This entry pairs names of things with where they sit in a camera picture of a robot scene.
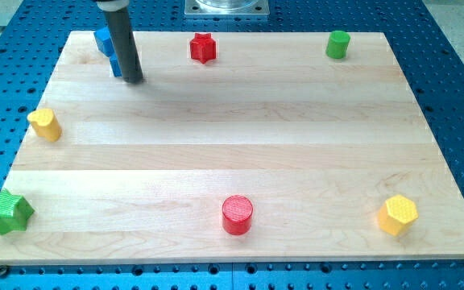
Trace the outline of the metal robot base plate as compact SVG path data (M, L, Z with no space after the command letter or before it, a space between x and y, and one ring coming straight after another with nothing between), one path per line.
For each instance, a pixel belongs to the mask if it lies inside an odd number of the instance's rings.
M268 0L185 0L184 14L191 16L269 15Z

